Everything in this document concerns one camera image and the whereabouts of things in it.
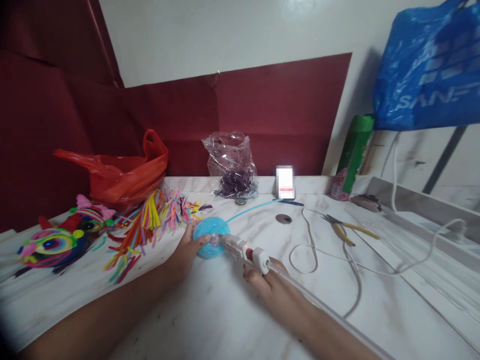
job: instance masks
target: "pliers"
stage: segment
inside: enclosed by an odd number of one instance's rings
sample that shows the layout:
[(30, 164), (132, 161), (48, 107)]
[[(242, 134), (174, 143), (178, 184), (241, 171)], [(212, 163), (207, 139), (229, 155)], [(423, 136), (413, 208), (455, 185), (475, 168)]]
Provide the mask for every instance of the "pliers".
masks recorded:
[(333, 216), (330, 216), (328, 214), (325, 214), (323, 215), (323, 218), (325, 220), (327, 220), (330, 224), (331, 224), (331, 227), (333, 228), (333, 231), (335, 232), (335, 234), (344, 242), (346, 242), (349, 246), (353, 247), (355, 246), (354, 242), (352, 240), (350, 240), (348, 237), (347, 237), (347, 232), (345, 231), (345, 227), (346, 228), (350, 228), (352, 230), (357, 230), (361, 233), (364, 233), (368, 236), (371, 236), (372, 238), (374, 239), (377, 239), (377, 240), (380, 240), (380, 236), (374, 234), (373, 232), (371, 231), (368, 231), (367, 229), (363, 228), (363, 227), (360, 227), (360, 226), (356, 226), (356, 225), (352, 225), (352, 224), (349, 224), (347, 222), (343, 222), (343, 221), (340, 221), (340, 220), (337, 220), (336, 218), (334, 218)]

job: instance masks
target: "blue plastic bag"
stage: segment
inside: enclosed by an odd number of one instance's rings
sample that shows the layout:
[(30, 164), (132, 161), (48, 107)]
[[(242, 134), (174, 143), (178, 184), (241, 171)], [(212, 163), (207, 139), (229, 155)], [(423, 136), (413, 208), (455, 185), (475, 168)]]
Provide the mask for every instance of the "blue plastic bag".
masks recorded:
[(376, 130), (480, 122), (480, 3), (397, 14), (373, 93)]

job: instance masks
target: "yellow handle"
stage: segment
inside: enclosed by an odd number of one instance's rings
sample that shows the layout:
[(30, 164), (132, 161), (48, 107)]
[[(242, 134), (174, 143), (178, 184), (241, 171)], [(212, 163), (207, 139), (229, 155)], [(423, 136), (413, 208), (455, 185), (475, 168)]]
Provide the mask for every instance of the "yellow handle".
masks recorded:
[(331, 225), (331, 227), (333, 228), (333, 231), (335, 231), (335, 234), (341, 239), (343, 240), (344, 242), (346, 242), (348, 245), (350, 246), (355, 246), (354, 242), (352, 240), (350, 240), (348, 237), (345, 236), (344, 232), (342, 231), (342, 229), (340, 228), (340, 225), (337, 224), (337, 223), (333, 223)]
[(380, 236), (374, 234), (373, 232), (371, 231), (368, 231), (367, 229), (363, 228), (363, 227), (360, 227), (360, 226), (356, 226), (356, 225), (352, 225), (352, 224), (349, 224), (349, 223), (346, 223), (344, 222), (343, 223), (343, 226), (346, 226), (347, 228), (350, 228), (350, 229), (353, 229), (353, 230), (357, 230), (361, 233), (364, 233), (374, 239), (377, 239), (377, 240), (380, 240)]

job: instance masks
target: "wire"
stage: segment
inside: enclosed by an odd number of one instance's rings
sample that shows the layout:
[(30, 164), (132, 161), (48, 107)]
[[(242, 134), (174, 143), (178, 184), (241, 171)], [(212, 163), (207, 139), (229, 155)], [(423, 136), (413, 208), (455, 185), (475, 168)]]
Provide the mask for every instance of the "wire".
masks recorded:
[(387, 167), (387, 162), (389, 160), (390, 153), (392, 152), (394, 144), (396, 143), (399, 136), (400, 136), (400, 131), (396, 133), (395, 137), (393, 138), (393, 141), (391, 142), (390, 148), (388, 149), (388, 153), (386, 154), (385, 161), (383, 162), (383, 167), (381, 168), (381, 173), (380, 173), (381, 178), (384, 177), (385, 167)]
[(395, 206), (395, 196), (397, 195), (397, 148), (399, 144), (400, 132), (397, 132), (395, 139), (393, 140), (393, 189), (391, 190), (391, 208), (394, 212), (397, 212)]
[[(350, 254), (350, 252), (348, 251), (348, 248), (346, 246), (346, 243), (343, 243), (343, 251), (345, 252), (345, 255), (346, 255), (346, 258), (343, 258), (343, 257), (339, 257), (339, 256), (336, 256), (336, 255), (332, 255), (326, 251), (323, 251), (322, 249), (319, 249), (318, 247), (315, 246), (315, 242), (314, 242), (314, 239), (312, 237), (312, 232), (311, 232), (311, 229), (310, 229), (310, 222), (307, 220), (307, 218), (305, 217), (305, 214), (304, 214), (304, 211), (305, 210), (309, 210), (311, 212), (314, 212), (314, 213), (317, 213), (317, 214), (320, 214), (320, 215), (326, 215), (323, 211), (320, 211), (320, 210), (316, 210), (316, 209), (312, 209), (312, 208), (308, 208), (308, 207), (304, 207), (302, 210), (301, 210), (301, 214), (303, 216), (303, 218), (305, 219), (306, 221), (306, 224), (307, 224), (307, 229), (308, 229), (308, 236), (310, 237), (310, 245), (309, 244), (298, 244), (298, 245), (295, 245), (293, 247), (293, 249), (290, 251), (290, 254), (288, 255), (288, 260), (290, 261), (290, 265), (296, 270), (298, 271), (299, 273), (301, 274), (311, 274), (313, 272), (315, 272), (319, 266), (319, 261), (318, 261), (318, 258), (317, 258), (317, 252), (319, 253), (322, 253), (322, 254), (325, 254), (327, 256), (330, 256), (332, 258), (335, 258), (335, 259), (338, 259), (338, 260), (341, 260), (341, 261), (346, 261), (348, 263), (350, 263), (350, 266), (352, 268), (352, 271), (353, 271), (353, 274), (355, 275), (355, 278), (357, 280), (357, 283), (358, 283), (358, 292), (357, 292), (357, 297), (356, 297), (356, 300), (355, 300), (355, 303), (353, 304), (353, 306), (350, 308), (350, 310), (348, 310), (345, 315), (343, 316), (344, 319), (346, 319), (348, 316), (350, 316), (354, 311), (355, 309), (357, 308), (357, 306), (359, 305), (360, 303), (360, 300), (362, 298), (362, 279), (360, 277), (360, 271), (359, 271), (359, 268), (358, 267), (361, 267), (365, 270), (368, 270), (372, 273), (375, 273), (375, 274), (378, 274), (378, 275), (382, 275), (382, 276), (391, 276), (391, 277), (394, 277), (394, 276), (399, 276), (403, 273), (405, 273), (406, 271), (420, 265), (420, 264), (423, 264), (423, 263), (426, 263), (433, 255), (433, 252), (434, 252), (434, 249), (435, 249), (435, 246), (437, 245), (437, 239), (440, 235), (440, 233), (450, 227), (451, 225), (455, 224), (455, 223), (458, 223), (458, 222), (462, 222), (465, 224), (465, 221), (462, 220), (462, 219), (459, 219), (459, 218), (456, 218), (456, 219), (453, 219), (449, 222), (447, 222), (445, 225), (443, 225), (442, 227), (440, 227), (436, 232), (435, 234), (433, 235), (433, 239), (431, 241), (431, 244), (430, 244), (430, 248), (428, 250), (428, 254), (426, 255), (425, 258), (423, 258), (422, 260), (419, 260), (411, 265), (408, 265), (407, 267), (403, 268), (402, 270), (398, 270), (396, 272), (380, 272), (380, 271), (376, 271), (376, 270), (373, 270), (361, 263), (358, 263), (354, 260), (354, 258), (352, 257), (352, 255)], [(361, 238), (363, 241), (365, 241), (355, 230), (353, 231), (359, 238)], [(293, 252), (298, 248), (298, 247), (308, 247), (308, 248), (311, 248), (312, 251), (313, 251), (313, 256), (315, 258), (315, 266), (313, 268), (313, 270), (309, 271), (309, 272), (303, 272), (301, 270), (299, 270), (293, 263), (292, 261), (292, 254)]]

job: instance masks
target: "hand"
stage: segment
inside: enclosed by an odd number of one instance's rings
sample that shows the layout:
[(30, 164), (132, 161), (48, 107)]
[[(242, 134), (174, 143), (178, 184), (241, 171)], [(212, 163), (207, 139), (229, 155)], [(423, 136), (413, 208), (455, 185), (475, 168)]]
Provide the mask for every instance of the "hand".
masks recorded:
[[(280, 261), (272, 257), (270, 261), (288, 274)], [(315, 306), (276, 272), (271, 270), (262, 276), (243, 265), (243, 278), (255, 289), (270, 315), (297, 337), (301, 337), (312, 318), (316, 317)]]
[(211, 236), (207, 234), (198, 238), (197, 241), (193, 241), (192, 236), (199, 222), (200, 221), (194, 221), (186, 226), (185, 233), (181, 237), (175, 251), (163, 264), (164, 268), (167, 268), (167, 271), (175, 281), (181, 281), (187, 277), (197, 252), (211, 239)]

